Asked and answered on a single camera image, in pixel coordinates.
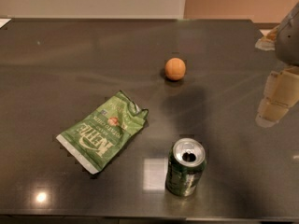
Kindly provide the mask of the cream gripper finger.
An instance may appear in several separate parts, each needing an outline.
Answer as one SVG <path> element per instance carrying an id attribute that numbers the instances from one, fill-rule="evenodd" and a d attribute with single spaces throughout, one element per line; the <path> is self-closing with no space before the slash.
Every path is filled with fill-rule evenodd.
<path id="1" fill-rule="evenodd" d="M 255 48 L 256 49 L 261 49 L 261 50 L 274 50 L 275 49 L 275 41 L 278 33 L 278 28 L 275 27 L 269 31 L 264 31 L 263 32 L 263 37 L 260 38 L 256 44 Z"/>
<path id="2" fill-rule="evenodd" d="M 299 67 L 288 66 L 280 72 L 272 71 L 266 80 L 255 121 L 261 127 L 270 128 L 298 102 Z"/>

